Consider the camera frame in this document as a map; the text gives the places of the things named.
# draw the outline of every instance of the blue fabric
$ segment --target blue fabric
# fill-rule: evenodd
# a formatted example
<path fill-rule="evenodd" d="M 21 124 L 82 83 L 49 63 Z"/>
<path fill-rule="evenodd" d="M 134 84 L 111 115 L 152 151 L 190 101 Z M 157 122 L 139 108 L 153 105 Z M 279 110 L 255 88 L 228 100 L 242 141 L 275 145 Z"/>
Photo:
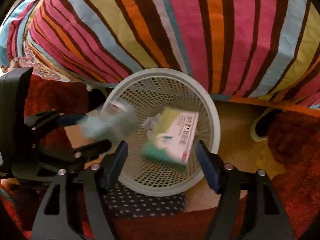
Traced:
<path fill-rule="evenodd" d="M 32 0 L 25 0 L 22 2 L 10 15 L 10 17 L 4 22 L 3 28 L 0 33 L 0 65 L 5 67 L 9 67 L 10 63 L 7 57 L 7 41 L 8 41 L 8 34 L 9 34 L 9 25 L 12 20 L 17 18 L 19 14 L 26 8 L 28 3 Z"/>
<path fill-rule="evenodd" d="M 319 109 L 320 108 L 320 104 L 310 106 L 310 108 L 311 109 Z"/>

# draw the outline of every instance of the wooden floor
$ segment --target wooden floor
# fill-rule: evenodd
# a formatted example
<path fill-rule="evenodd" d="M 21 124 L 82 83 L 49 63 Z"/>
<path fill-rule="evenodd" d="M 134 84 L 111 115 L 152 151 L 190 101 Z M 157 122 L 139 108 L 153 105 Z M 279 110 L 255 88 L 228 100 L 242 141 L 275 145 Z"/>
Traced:
<path fill-rule="evenodd" d="M 255 142 L 250 137 L 250 124 L 263 113 L 265 107 L 215 101 L 220 124 L 221 143 L 218 154 L 225 163 L 231 163 L 241 171 L 255 172 L 264 169 L 270 178 L 285 172 L 268 148 L 268 142 Z M 187 211 L 216 207 L 220 196 L 216 195 L 205 179 L 186 191 Z"/>

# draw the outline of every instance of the star-patterned fabric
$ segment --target star-patterned fabric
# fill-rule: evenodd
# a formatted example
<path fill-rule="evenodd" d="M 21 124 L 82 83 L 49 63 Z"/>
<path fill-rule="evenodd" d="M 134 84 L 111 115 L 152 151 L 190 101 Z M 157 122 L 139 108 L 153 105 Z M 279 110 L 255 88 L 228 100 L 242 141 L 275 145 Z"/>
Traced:
<path fill-rule="evenodd" d="M 135 192 L 120 182 L 103 199 L 111 216 L 127 218 L 173 216 L 183 212 L 186 206 L 184 193 L 152 197 Z"/>

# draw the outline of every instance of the black mount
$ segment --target black mount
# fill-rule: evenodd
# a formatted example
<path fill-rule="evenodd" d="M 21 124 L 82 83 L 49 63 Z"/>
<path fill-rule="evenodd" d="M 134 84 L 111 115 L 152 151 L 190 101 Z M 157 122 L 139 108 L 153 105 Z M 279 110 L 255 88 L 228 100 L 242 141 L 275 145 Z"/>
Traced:
<path fill-rule="evenodd" d="M 16 177 L 27 187 L 48 186 L 60 169 L 80 172 L 87 161 L 111 148 L 102 140 L 60 151 L 40 140 L 58 127 L 77 124 L 86 115 L 65 115 L 55 109 L 23 117 L 32 68 L 18 68 L 0 77 L 0 178 Z"/>
<path fill-rule="evenodd" d="M 76 192 L 83 188 L 85 207 L 95 240 L 117 239 L 99 192 L 114 187 L 128 156 L 128 145 L 122 141 L 113 154 L 106 155 L 74 176 L 62 169 L 50 184 L 38 209 L 31 240 L 80 240 L 83 235 Z"/>
<path fill-rule="evenodd" d="M 202 141 L 196 146 L 196 155 L 209 187 L 221 194 L 205 239 L 230 239 L 241 190 L 247 190 L 248 195 L 241 235 L 235 240 L 294 239 L 287 212 L 264 170 L 239 171 L 210 153 Z"/>

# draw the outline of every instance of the striped bedspread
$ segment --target striped bedspread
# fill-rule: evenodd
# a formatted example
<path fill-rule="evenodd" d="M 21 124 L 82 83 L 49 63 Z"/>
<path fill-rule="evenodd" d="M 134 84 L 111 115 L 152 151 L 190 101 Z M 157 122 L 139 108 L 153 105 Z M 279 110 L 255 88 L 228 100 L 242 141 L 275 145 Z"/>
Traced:
<path fill-rule="evenodd" d="M 46 78 L 103 87 L 165 67 L 190 75 L 213 99 L 320 107 L 320 15 L 310 0 L 29 0 L 21 6 L 0 34 L 7 67 L 33 64 Z"/>

